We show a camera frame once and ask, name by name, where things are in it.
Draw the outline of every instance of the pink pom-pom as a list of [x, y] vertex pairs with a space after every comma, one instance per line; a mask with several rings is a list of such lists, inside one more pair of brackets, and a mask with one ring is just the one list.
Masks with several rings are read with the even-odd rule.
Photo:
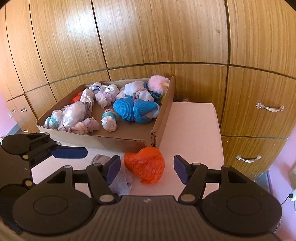
[[164, 76], [161, 75], [153, 75], [148, 80], [148, 90], [154, 91], [159, 93], [160, 95], [163, 95], [163, 85], [169, 84], [170, 80]]

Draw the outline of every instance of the pink wall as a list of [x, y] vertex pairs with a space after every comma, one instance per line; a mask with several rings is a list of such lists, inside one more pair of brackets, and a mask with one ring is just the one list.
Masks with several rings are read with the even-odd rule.
[[[292, 192], [288, 173], [296, 164], [296, 127], [283, 150], [269, 169], [273, 195], [283, 203]], [[282, 240], [296, 240], [296, 212], [294, 202], [288, 199], [283, 205], [282, 227], [277, 236]]]
[[6, 136], [7, 133], [17, 124], [14, 118], [8, 115], [9, 110], [6, 107], [6, 101], [0, 93], [0, 137]]

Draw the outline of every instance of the pink tabletop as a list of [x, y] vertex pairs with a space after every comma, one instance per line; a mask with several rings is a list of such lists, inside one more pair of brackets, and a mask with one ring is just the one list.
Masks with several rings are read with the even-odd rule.
[[[173, 102], [159, 150], [165, 159], [160, 181], [144, 185], [133, 175], [130, 195], [173, 195], [177, 199], [185, 186], [174, 170], [175, 155], [181, 155], [189, 163], [199, 162], [209, 169], [221, 169], [224, 158], [213, 104]], [[207, 184], [204, 197], [217, 189], [218, 184]]]

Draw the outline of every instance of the drawer handle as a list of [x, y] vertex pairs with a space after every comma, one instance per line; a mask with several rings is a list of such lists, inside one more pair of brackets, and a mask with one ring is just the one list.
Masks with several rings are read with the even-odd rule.
[[247, 163], [252, 163], [252, 162], [258, 161], [260, 159], [261, 159], [261, 156], [257, 156], [256, 158], [251, 158], [251, 159], [245, 159], [245, 158], [242, 158], [241, 156], [237, 156], [237, 160], [241, 160], [241, 161], [244, 161]]
[[258, 109], [263, 108], [263, 109], [266, 109], [266, 110], [271, 111], [271, 112], [283, 111], [285, 109], [285, 107], [283, 105], [280, 108], [271, 108], [271, 107], [267, 107], [267, 106], [263, 105], [261, 102], [258, 102], [256, 104], [256, 107]]

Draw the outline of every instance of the cabinet knob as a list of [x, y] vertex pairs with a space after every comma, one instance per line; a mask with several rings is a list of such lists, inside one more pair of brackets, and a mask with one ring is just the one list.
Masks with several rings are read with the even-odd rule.
[[241, 160], [247, 163], [252, 163], [261, 159], [261, 156], [257, 156], [256, 158], [243, 158], [241, 156], [237, 156], [237, 160]]
[[265, 105], [263, 105], [262, 104], [262, 102], [258, 102], [257, 104], [256, 104], [256, 107], [258, 108], [258, 109], [266, 109], [266, 110], [268, 110], [268, 111], [270, 111], [270, 112], [278, 112], [278, 111], [283, 111], [284, 109], [285, 109], [285, 107], [282, 105], [280, 108], [272, 108], [272, 107], [267, 107], [267, 106], [265, 106]]

